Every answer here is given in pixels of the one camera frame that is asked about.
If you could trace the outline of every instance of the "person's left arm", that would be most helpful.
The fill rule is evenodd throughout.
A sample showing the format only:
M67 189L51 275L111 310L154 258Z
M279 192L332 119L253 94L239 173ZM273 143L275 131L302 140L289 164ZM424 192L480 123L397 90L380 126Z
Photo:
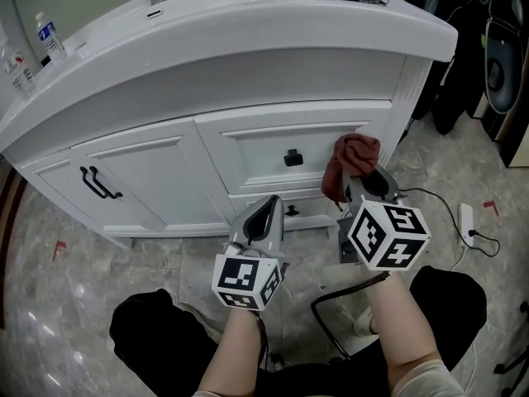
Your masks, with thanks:
M232 309L221 343L198 390L220 396L252 396L259 368L260 339L255 315L248 310Z

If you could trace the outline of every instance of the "white shoe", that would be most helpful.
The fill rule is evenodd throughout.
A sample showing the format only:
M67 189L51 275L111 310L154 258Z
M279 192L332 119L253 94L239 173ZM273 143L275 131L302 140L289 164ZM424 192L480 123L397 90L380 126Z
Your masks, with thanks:
M180 303L180 302L177 302L174 305L178 309L183 310L184 312L190 312L195 317L195 319L197 319L198 323L200 323L204 327L204 329L206 330L207 336L210 337L214 342L218 344L221 341L222 332L217 331L215 328L210 326L206 322L206 319L204 319L204 317L200 314L200 312L198 312L193 306L190 306L189 304L186 304L186 303Z
M371 306L368 306L364 312L356 319L355 324L353 325L353 332L357 337L366 338L366 337L375 337L378 334L375 334L371 331L371 320L373 319L373 311Z

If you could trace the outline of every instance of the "white countertop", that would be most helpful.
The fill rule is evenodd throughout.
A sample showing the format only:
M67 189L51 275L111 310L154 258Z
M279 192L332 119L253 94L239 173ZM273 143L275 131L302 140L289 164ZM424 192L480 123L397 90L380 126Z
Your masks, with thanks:
M160 16L145 19L160 9ZM17 100L0 121L0 151L95 93L175 65L308 47L381 50L448 62L456 42L454 28L402 0L390 0L386 7L333 0L168 0L150 6L148 0L134 0L65 42L70 57L46 66L37 75L36 93Z

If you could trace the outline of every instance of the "wooden board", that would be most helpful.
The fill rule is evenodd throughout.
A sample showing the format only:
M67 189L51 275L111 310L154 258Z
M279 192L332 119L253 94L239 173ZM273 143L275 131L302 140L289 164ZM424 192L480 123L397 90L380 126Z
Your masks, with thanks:
M5 329L3 300L7 249L27 182L5 161L0 165L0 181L0 329Z

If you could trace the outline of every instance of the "bathroom vanity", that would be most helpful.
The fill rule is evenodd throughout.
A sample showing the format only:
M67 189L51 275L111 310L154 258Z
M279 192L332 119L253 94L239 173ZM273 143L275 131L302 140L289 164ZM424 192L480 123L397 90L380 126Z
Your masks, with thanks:
M286 229L332 225L320 186L334 142L374 136L386 165L457 33L401 0L137 0L70 41L0 121L0 151L128 246L227 234L270 194Z

